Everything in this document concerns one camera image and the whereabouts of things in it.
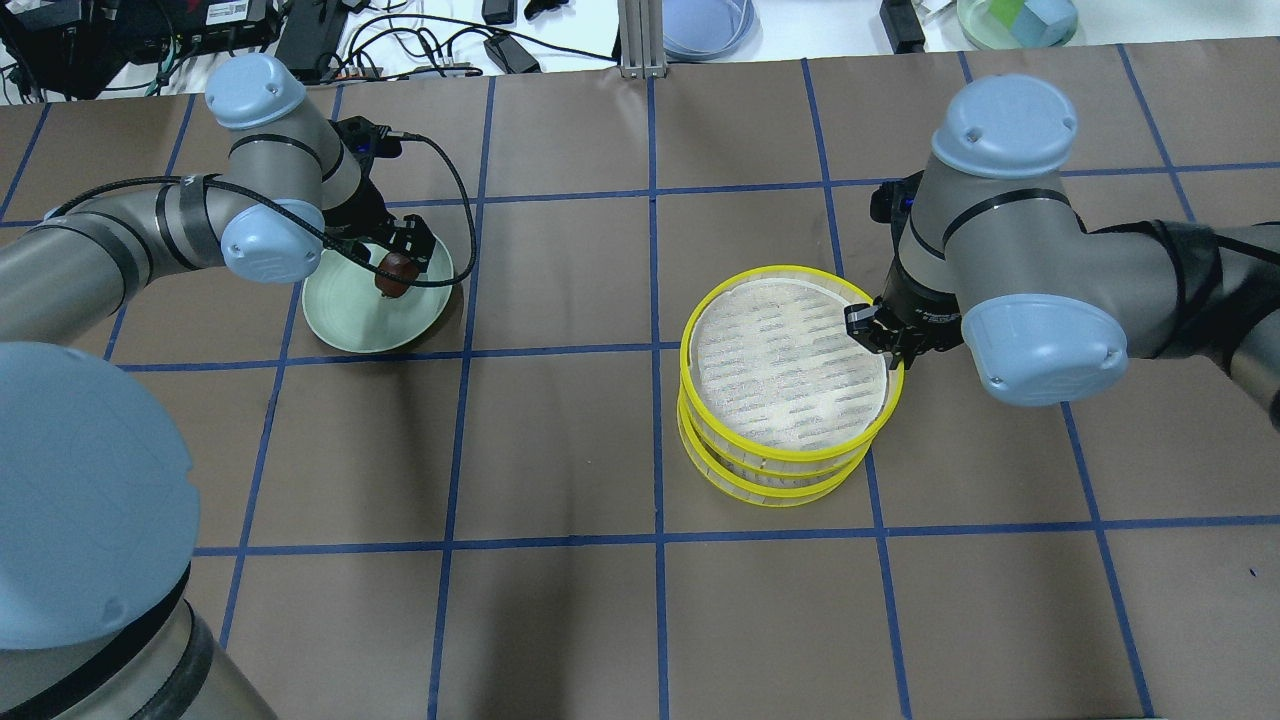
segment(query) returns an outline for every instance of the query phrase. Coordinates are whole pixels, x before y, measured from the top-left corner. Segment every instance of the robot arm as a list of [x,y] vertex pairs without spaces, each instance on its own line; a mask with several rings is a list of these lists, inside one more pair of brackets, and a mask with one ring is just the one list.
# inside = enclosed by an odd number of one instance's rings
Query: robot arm
[[877,306],[850,307],[850,334],[908,364],[964,341],[1014,405],[1100,392],[1129,357],[1207,355],[1280,429],[1280,227],[1087,233],[1057,174],[1075,128],[1034,78],[961,91],[925,170],[873,200],[895,259]]
[[[312,228],[397,249],[426,266],[434,236],[419,218],[390,217],[369,179],[374,151],[357,158],[344,145],[375,145],[388,128],[356,118],[339,136],[302,85],[261,54],[219,68],[205,100],[230,131],[230,172],[157,178],[159,188],[82,196],[51,213],[0,251],[0,341],[67,342],[155,278],[187,270],[227,265],[247,279],[284,283],[310,275],[323,242],[229,187],[271,199]],[[422,246],[426,252],[417,252]],[[347,250],[369,259],[360,242],[348,241]]]

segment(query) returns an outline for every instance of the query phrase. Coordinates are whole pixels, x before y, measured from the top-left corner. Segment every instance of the white label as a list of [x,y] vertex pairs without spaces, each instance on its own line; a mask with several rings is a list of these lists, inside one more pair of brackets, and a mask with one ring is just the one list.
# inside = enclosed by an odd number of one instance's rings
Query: white label
[[248,18],[248,0],[236,0],[234,3],[219,3],[209,6],[209,15],[205,24],[234,23]]

